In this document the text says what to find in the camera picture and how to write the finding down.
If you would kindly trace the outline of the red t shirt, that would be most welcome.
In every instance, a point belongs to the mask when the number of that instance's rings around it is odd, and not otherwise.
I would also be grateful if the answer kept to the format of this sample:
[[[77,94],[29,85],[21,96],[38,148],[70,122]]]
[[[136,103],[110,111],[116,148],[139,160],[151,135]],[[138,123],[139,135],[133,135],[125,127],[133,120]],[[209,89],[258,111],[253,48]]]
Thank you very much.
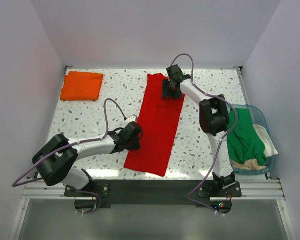
[[[179,99],[162,97],[161,74],[148,74],[147,86],[138,117],[143,130],[141,148],[130,151],[124,168],[164,177],[174,145],[185,96]]]

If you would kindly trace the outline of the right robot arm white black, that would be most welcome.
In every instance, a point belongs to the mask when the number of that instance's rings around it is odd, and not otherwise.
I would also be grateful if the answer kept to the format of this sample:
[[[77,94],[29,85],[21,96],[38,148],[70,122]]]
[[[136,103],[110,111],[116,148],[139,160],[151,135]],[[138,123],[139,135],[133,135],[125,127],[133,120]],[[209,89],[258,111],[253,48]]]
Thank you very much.
[[[187,96],[195,102],[199,107],[200,127],[210,142],[213,180],[200,186],[208,193],[223,197],[236,184],[227,144],[230,124],[227,101],[223,95],[205,93],[193,82],[191,75],[183,74],[178,65],[172,65],[166,71],[168,79],[162,81],[162,97],[180,99]]]

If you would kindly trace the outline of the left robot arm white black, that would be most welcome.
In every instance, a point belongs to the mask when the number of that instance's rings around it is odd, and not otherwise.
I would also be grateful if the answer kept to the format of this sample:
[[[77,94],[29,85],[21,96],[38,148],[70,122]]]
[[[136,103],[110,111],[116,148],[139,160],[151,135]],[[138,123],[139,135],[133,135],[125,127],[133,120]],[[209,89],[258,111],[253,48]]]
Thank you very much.
[[[109,131],[104,139],[70,139],[55,135],[33,158],[32,163],[49,187],[64,184],[81,196],[97,197],[98,184],[85,170],[74,168],[76,161],[96,155],[112,155],[141,148],[143,128],[135,121]]]

